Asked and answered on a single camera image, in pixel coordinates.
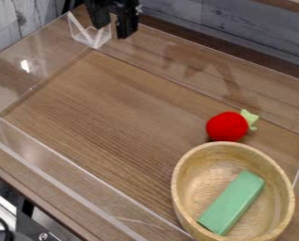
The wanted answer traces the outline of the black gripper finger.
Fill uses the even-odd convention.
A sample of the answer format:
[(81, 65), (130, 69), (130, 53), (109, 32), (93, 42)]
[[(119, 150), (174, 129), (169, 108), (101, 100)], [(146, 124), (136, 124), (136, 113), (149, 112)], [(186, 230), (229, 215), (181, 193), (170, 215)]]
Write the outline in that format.
[(99, 29), (110, 22), (109, 0), (83, 0), (91, 24)]
[(138, 0), (117, 0), (117, 37), (126, 39), (138, 30), (141, 4)]

